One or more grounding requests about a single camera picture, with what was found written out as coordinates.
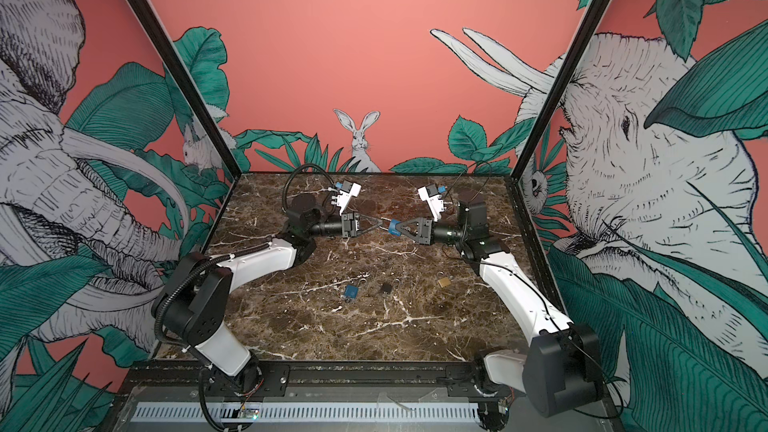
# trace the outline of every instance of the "rabbit illustration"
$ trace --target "rabbit illustration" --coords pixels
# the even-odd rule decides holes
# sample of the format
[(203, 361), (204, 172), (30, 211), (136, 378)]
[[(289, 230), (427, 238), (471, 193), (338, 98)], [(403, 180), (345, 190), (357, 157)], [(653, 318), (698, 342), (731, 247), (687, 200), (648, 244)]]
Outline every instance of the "rabbit illustration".
[(381, 115), (379, 111), (369, 112), (362, 120), (360, 129), (355, 127), (355, 121), (345, 112), (338, 109), (334, 109), (333, 112), (336, 113), (341, 125), (352, 132), (352, 162), (350, 164), (358, 163), (355, 172), (381, 172), (381, 169), (368, 157), (368, 141), (366, 140), (366, 129), (379, 120)]
[[(210, 116), (216, 122), (225, 118), (227, 115), (224, 110), (217, 108), (214, 105), (206, 104), (206, 108), (208, 109)], [(218, 127), (226, 146), (229, 149), (235, 148), (235, 139), (225, 130), (221, 129), (218, 124), (216, 127)], [(198, 173), (209, 167), (217, 167), (219, 169), (222, 168), (221, 156), (216, 151), (213, 143), (211, 143), (210, 139), (207, 137), (206, 132), (203, 129), (203, 124), (201, 124), (195, 116), (192, 117), (191, 127), (189, 124), (187, 124), (187, 126), (184, 128), (183, 149), (184, 163), (188, 166), (197, 166)]]

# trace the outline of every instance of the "pink wall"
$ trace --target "pink wall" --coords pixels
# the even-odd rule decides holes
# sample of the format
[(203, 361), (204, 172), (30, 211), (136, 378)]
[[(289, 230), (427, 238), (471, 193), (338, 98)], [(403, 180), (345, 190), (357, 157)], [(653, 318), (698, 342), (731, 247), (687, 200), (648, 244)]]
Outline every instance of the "pink wall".
[[(349, 154), (351, 134), (332, 110), (358, 126), (381, 111), (366, 138), (383, 171), (418, 156), (457, 162), (446, 139), (459, 114), (490, 141), (512, 126), (521, 101), (474, 77), (430, 29), (457, 38), (475, 29), (544, 69), (566, 51), (583, 11), (578, 0), (151, 1), (173, 39), (197, 26), (221, 32), (230, 84), (223, 129), (318, 133)], [(252, 169), (274, 169), (247, 154)]]

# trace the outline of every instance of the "rabbit ear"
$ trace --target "rabbit ear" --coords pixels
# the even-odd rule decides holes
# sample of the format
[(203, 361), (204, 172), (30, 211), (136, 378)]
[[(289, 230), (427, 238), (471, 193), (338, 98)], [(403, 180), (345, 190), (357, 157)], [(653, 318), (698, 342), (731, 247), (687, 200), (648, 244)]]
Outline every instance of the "rabbit ear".
[(348, 116), (346, 112), (339, 111), (338, 109), (334, 109), (333, 112), (336, 113), (336, 116), (339, 118), (339, 122), (341, 122), (341, 125), (346, 130), (351, 130), (352, 132), (357, 130), (357, 127), (355, 127), (355, 121), (352, 120), (352, 118)]
[(362, 120), (362, 126), (360, 126), (360, 130), (366, 130), (371, 127), (374, 122), (379, 120), (380, 115), (381, 114), (379, 111), (373, 111), (366, 114), (366, 118)]
[(192, 128), (189, 124), (184, 126), (184, 140), (187, 142), (192, 142)]

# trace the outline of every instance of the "cable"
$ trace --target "cable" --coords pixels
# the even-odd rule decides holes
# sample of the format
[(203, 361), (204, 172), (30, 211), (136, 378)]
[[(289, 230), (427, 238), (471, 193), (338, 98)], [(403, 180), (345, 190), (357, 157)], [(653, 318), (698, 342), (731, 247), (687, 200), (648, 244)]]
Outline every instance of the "cable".
[(328, 179), (328, 182), (330, 183), (331, 188), (333, 188), (333, 185), (334, 185), (333, 179), (331, 179), (330, 174), (328, 174), (325, 169), (313, 163), (303, 164), (293, 170), (293, 172), (288, 177), (288, 180), (286, 181), (286, 185), (283, 186), (283, 212), (288, 210), (288, 188), (290, 187), (290, 184), (293, 182), (296, 176), (298, 176), (299, 173), (305, 169), (314, 169), (315, 172), (320, 171), (321, 174), (325, 176), (326, 179)]
[[(595, 365), (597, 365), (597, 366), (598, 366), (598, 368), (600, 369), (600, 372), (602, 372), (602, 373), (603, 373), (603, 377), (605, 377), (607, 380), (609, 380), (609, 379), (610, 379), (610, 377), (608, 377), (608, 373), (605, 371), (605, 369), (603, 369), (603, 368), (602, 368), (602, 366), (601, 366), (601, 365), (598, 363), (598, 361), (597, 361), (597, 360), (595, 360), (595, 359), (594, 359), (594, 358), (593, 358), (593, 357), (592, 357), (590, 354), (588, 354), (587, 352), (585, 352), (585, 351), (584, 351), (584, 350), (583, 350), (581, 347), (579, 347), (579, 346), (576, 344), (576, 342), (574, 342), (574, 340), (568, 336), (568, 334), (565, 334), (565, 333), (562, 331), (562, 329), (560, 329), (560, 327), (558, 326), (558, 323), (557, 323), (557, 322), (555, 322), (555, 321), (552, 319), (552, 315), (549, 313), (549, 307), (547, 306), (547, 301), (546, 301), (546, 299), (544, 299), (544, 296), (542, 295), (542, 293), (540, 293), (538, 290), (536, 290), (536, 288), (535, 288), (535, 287), (533, 287), (531, 284), (529, 284), (529, 283), (528, 283), (528, 281), (524, 281), (524, 280), (523, 280), (521, 277), (518, 277), (518, 275), (517, 275), (517, 273), (516, 273), (515, 271), (511, 270), (511, 269), (510, 269), (510, 268), (508, 268), (508, 267), (504, 267), (504, 265), (499, 265), (499, 264), (491, 264), (491, 263), (486, 263), (486, 262), (483, 262), (483, 261), (476, 261), (476, 260), (471, 260), (471, 259), (464, 259), (463, 257), (462, 257), (462, 258), (451, 257), (450, 255), (447, 255), (447, 254), (445, 254), (445, 252), (443, 252), (443, 254), (444, 254), (446, 257), (448, 257), (449, 259), (455, 259), (455, 260), (463, 260), (463, 261), (466, 261), (466, 262), (475, 263), (475, 264), (481, 264), (481, 265), (491, 265), (491, 266), (493, 266), (493, 267), (499, 267), (500, 269), (504, 269), (505, 271), (507, 271), (507, 272), (509, 272), (510, 274), (512, 274), (512, 275), (513, 275), (515, 278), (517, 278), (517, 279), (518, 279), (518, 280), (519, 280), (521, 283), (525, 284), (525, 285), (526, 285), (526, 286), (527, 286), (529, 289), (531, 289), (531, 290), (533, 291), (533, 293), (535, 293), (535, 294), (537, 295), (537, 297), (538, 297), (538, 298), (539, 298), (539, 299), (542, 301), (542, 304), (544, 305), (544, 312), (547, 314), (547, 318), (548, 318), (548, 321), (549, 321), (549, 322), (552, 322), (552, 325), (554, 325), (554, 327), (555, 327), (555, 328), (558, 330), (558, 332), (560, 332), (560, 334), (561, 334), (562, 336), (564, 336), (565, 338), (567, 338), (567, 339), (568, 339), (568, 341), (570, 341), (570, 342), (571, 342), (571, 344), (572, 344), (572, 345), (573, 345), (573, 346), (574, 346), (576, 349), (578, 349), (578, 350), (579, 350), (579, 351), (580, 351), (582, 354), (584, 354), (584, 357), (588, 358), (589, 360), (592, 360), (592, 362), (593, 362)], [(617, 413), (616, 413), (616, 414), (614, 414), (614, 415), (594, 415), (594, 414), (590, 414), (590, 413), (587, 413), (587, 412), (583, 412), (582, 410), (579, 410), (579, 409), (573, 409), (573, 411), (574, 411), (574, 412), (577, 412), (577, 413), (579, 413), (579, 414), (582, 414), (582, 415), (586, 415), (586, 416), (588, 416), (588, 417), (591, 417), (591, 418), (595, 418), (595, 419), (604, 419), (604, 420), (609, 420), (609, 419), (617, 419), (617, 418), (620, 418), (620, 417), (621, 417), (621, 414), (624, 412), (624, 399), (621, 397), (621, 393), (620, 393), (620, 391), (619, 391), (619, 387), (617, 387), (617, 385), (616, 385), (614, 382), (608, 382), (608, 383), (609, 383), (609, 384), (610, 384), (610, 385), (611, 385), (611, 386), (614, 388), (614, 390), (616, 391), (616, 395), (619, 397), (619, 406), (620, 406), (620, 408), (619, 408), (619, 412), (617, 412)]]
[[(232, 430), (230, 427), (221, 427), (216, 422), (214, 422), (214, 418), (210, 415), (210, 410), (208, 410), (208, 404), (205, 401), (205, 385), (203, 382), (203, 379), (205, 379), (205, 371), (207, 367), (200, 368), (200, 373), (197, 375), (197, 398), (200, 400), (200, 410), (203, 411), (203, 417), (205, 417), (205, 421), (208, 423), (209, 426), (213, 427), (214, 429), (218, 430), (218, 432), (229, 432), (229, 430)], [(237, 428), (235, 430), (245, 430), (248, 427), (250, 427), (252, 423), (249, 422), (245, 425), (238, 424)]]

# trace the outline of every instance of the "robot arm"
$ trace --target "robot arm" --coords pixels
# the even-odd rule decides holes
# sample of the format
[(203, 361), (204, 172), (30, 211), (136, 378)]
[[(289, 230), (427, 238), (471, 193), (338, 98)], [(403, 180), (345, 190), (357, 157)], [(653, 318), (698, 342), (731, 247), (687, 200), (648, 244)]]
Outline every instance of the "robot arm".
[(395, 228), (417, 244), (455, 245), (520, 325), (528, 354), (512, 350), (487, 354), (480, 382), (488, 390), (496, 384), (522, 390), (545, 417), (600, 400), (603, 387), (597, 335), (586, 324), (574, 325), (538, 291), (506, 245), (490, 234), (482, 195), (471, 194), (459, 196), (458, 224), (419, 217), (397, 223)]

